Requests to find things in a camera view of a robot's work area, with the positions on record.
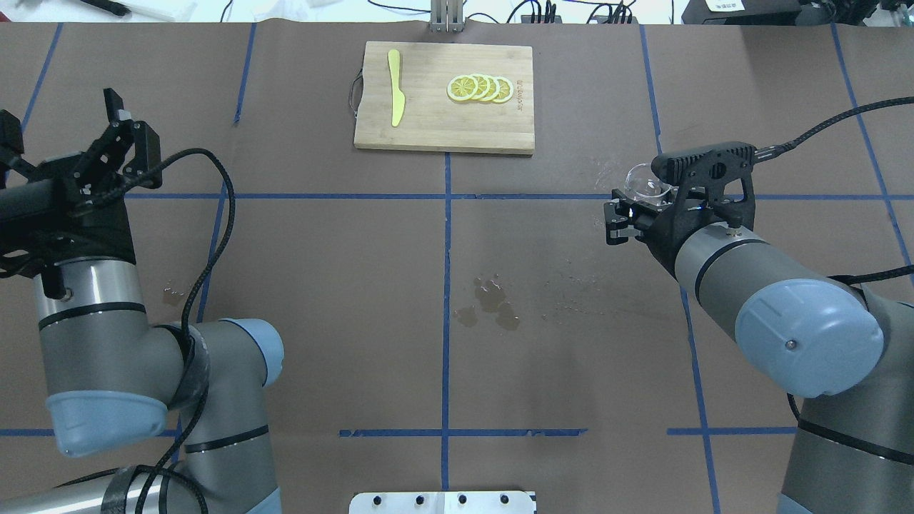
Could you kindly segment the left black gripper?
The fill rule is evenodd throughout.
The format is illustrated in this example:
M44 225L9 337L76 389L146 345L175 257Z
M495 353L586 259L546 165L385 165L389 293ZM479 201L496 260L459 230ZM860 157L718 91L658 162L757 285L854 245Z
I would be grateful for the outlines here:
M2 189L4 266L52 266L79 258L136 263L123 197L133 188L163 185L162 173L156 171L162 163L160 138L145 121L134 120L113 88L105 88L102 95L108 126L78 160L63 158L48 167L46 178ZM2 179L12 172L26 179L36 175L36 167L23 159L23 153L21 121L2 109ZM74 199L66 192L69 170ZM114 202L82 208L82 201Z

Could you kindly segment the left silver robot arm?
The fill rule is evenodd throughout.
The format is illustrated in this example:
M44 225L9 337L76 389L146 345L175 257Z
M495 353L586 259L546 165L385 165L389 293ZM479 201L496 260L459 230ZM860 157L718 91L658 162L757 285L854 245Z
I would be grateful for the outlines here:
M162 158L157 133L104 90L108 123L78 153L27 162L21 123L2 113L2 277L32 280L56 447L85 458L181 430L151 465L125 465L2 502L4 513L280 513L264 399L283 370L270 323L191 314L231 240L237 198L226 167L203 148ZM203 156L226 194L218 244L179 321L149 322L125 198L162 186L167 166Z

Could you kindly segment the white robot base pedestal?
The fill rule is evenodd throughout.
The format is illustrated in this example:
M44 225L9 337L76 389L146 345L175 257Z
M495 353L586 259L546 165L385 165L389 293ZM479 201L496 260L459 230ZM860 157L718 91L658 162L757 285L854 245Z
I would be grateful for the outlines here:
M352 498L349 513L536 513L534 492L464 490L366 492Z

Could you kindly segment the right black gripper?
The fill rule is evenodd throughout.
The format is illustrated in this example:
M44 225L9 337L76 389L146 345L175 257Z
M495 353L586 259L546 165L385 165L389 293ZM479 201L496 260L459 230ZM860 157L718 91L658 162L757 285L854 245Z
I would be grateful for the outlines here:
M690 236L688 219L672 207L647 208L641 202L613 189L603 205L605 243L618 246L631 238L646 244L653 259L669 276L676 278L676 258Z

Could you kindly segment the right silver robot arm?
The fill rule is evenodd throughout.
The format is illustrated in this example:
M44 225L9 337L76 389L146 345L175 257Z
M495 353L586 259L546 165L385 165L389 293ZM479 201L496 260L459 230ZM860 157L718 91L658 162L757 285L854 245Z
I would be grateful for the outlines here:
M752 231L740 203L613 190L607 243L635 238L802 406L777 512L912 511L912 305L822 276Z

